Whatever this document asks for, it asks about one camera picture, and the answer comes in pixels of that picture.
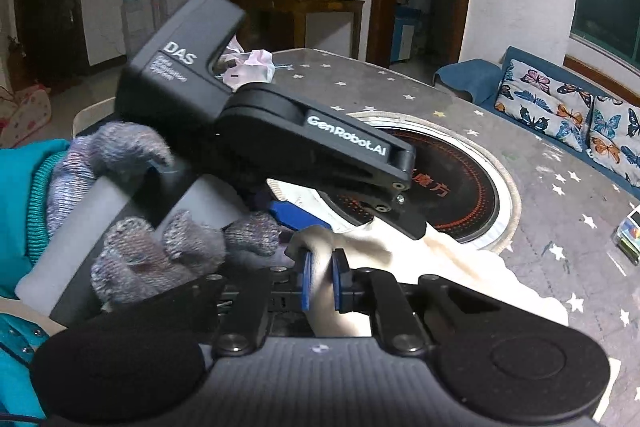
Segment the gloved left hand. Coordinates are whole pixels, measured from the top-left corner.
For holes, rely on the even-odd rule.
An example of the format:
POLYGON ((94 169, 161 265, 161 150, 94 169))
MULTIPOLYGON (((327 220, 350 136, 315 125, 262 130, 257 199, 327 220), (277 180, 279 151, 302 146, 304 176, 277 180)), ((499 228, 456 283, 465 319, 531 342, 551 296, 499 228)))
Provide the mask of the gloved left hand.
MULTIPOLYGON (((142 124, 112 121, 78 136, 53 161, 44 218, 48 235, 58 234, 99 179, 139 188, 153 169, 174 165, 165 140, 142 124)), ((147 200, 105 230, 89 284, 104 308, 116 309, 222 269, 245 273, 292 264, 280 225, 268 211, 244 213, 215 227, 196 220, 189 209, 147 200)))

